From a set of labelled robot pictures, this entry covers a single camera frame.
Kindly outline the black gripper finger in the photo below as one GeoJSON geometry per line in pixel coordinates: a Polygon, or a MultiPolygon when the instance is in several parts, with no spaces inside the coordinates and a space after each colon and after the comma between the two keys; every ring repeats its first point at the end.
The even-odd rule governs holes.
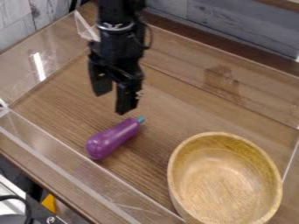
{"type": "Polygon", "coordinates": [[[97,96],[102,96],[113,91],[113,79],[109,75],[109,68],[106,66],[102,66],[90,61],[89,77],[97,96]]]}
{"type": "Polygon", "coordinates": [[[123,115],[138,107],[142,80],[121,81],[117,84],[117,112],[123,115]]]}

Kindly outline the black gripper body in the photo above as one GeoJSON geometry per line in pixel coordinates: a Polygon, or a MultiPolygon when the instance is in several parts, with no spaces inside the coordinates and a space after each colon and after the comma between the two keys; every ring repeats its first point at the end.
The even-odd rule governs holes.
{"type": "Polygon", "coordinates": [[[150,49],[146,44],[147,29],[147,23],[141,20],[98,23],[101,41],[89,43],[89,61],[107,67],[114,82],[145,79],[139,61],[150,49]]]}

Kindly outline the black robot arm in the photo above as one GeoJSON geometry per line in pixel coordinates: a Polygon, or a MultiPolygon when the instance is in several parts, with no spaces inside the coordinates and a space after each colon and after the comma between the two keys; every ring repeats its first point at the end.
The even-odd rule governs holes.
{"type": "Polygon", "coordinates": [[[147,23],[142,19],[146,0],[98,0],[99,41],[89,42],[89,77],[97,96],[113,91],[117,84],[117,112],[137,108],[145,74],[139,60],[146,43],[147,23]]]}

